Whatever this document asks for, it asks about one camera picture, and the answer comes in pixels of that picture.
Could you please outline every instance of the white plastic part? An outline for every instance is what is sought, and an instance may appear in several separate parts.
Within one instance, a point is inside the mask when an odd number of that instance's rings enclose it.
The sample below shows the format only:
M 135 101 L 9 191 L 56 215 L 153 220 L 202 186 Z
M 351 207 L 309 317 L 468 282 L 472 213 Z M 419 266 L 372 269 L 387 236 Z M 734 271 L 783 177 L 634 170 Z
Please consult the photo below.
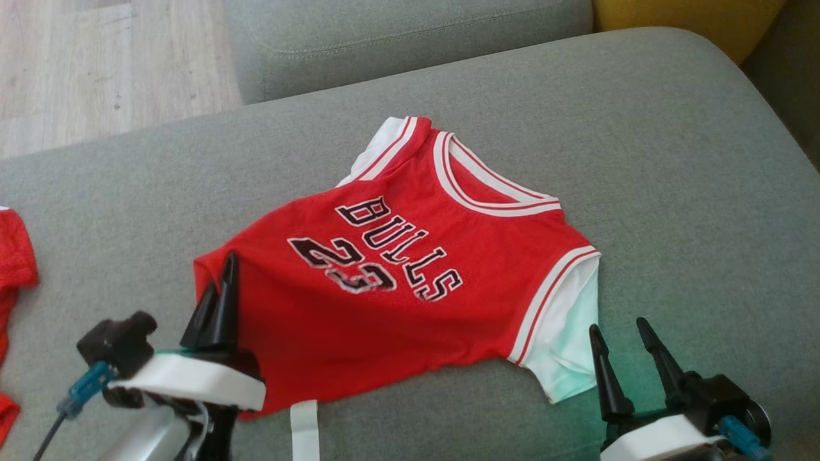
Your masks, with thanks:
M 236 405 L 243 410 L 260 410 L 265 401 L 264 383 L 225 365 L 177 354 L 155 354 L 134 377 L 113 381 L 108 387 Z
M 660 461 L 720 439 L 704 436 L 686 416 L 677 414 L 619 437 L 601 453 L 601 461 Z

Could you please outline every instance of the gray upholstery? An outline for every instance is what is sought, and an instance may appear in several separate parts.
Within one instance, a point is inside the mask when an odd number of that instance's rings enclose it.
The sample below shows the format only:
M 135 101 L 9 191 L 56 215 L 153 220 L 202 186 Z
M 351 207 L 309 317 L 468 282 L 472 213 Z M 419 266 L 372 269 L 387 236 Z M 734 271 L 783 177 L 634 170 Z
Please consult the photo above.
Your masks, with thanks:
M 11 318 L 2 458 L 30 459 L 105 317 L 154 314 L 173 347 L 191 260 L 335 185 L 387 116 L 427 115 L 491 167 L 555 194 L 604 256 L 600 323 L 639 410 L 663 402 L 635 318 L 684 368 L 727 374 L 774 421 L 777 459 L 820 450 L 820 176 L 743 74 L 672 29 L 587 35 L 244 107 L 0 164 L 42 285 Z M 502 362 L 320 405 L 323 459 L 595 459 L 594 392 L 551 406 Z M 129 422 L 95 401 L 49 459 L 89 459 Z M 289 416 L 240 424 L 236 458 L 289 459 Z
M 592 31 L 590 0 L 229 0 L 245 104 Z

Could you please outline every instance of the white neckline trim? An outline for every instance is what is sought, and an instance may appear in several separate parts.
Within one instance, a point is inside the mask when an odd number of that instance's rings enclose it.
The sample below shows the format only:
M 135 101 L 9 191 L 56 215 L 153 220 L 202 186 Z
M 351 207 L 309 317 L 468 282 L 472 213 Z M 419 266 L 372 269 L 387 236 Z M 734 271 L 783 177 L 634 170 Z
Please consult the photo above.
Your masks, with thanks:
M 472 199 L 456 181 L 451 157 L 462 164 L 476 179 L 515 202 L 487 203 Z M 444 192 L 457 203 L 473 211 L 497 217 L 518 217 L 561 208 L 555 197 L 529 190 L 490 170 L 470 149 L 458 142 L 453 133 L 441 131 L 436 136 L 433 161 L 435 175 Z

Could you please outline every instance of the white armhole trim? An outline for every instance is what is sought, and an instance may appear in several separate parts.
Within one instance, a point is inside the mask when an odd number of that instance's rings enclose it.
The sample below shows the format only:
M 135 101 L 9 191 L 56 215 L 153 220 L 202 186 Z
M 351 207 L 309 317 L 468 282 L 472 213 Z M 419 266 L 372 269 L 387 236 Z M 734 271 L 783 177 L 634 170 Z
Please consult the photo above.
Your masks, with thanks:
M 381 173 L 397 153 L 412 138 L 418 119 L 414 116 L 401 118 L 391 117 L 371 139 L 364 152 L 356 158 L 350 167 L 350 174 L 342 179 L 336 187 L 355 180 L 372 180 Z
M 598 264 L 591 246 L 549 272 L 530 303 L 508 360 L 528 368 L 551 402 L 595 387 L 589 327 L 598 321 Z

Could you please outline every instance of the red jersey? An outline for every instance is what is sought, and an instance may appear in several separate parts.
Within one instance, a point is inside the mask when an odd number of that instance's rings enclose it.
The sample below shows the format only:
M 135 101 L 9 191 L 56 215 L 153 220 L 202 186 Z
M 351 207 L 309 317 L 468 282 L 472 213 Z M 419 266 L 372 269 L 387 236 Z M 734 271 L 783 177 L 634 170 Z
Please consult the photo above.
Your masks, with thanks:
M 199 294 L 231 251 L 262 414 L 488 358 L 528 367 L 553 401 L 595 383 L 599 253 L 555 197 L 491 171 L 426 118 L 389 119 L 335 189 L 198 258 Z

